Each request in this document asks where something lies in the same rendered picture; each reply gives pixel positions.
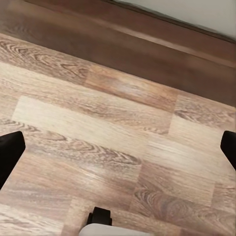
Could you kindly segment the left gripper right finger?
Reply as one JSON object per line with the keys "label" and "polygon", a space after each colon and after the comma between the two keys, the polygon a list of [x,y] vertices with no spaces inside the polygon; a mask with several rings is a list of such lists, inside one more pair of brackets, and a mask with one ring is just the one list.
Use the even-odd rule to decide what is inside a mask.
{"label": "left gripper right finger", "polygon": [[236,170],[236,133],[225,131],[220,147]]}

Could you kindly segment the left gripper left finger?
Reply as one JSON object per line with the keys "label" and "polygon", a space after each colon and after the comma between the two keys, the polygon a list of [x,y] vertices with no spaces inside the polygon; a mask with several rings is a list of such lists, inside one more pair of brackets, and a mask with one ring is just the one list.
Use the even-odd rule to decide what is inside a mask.
{"label": "left gripper left finger", "polygon": [[21,131],[0,136],[0,189],[26,149]]}

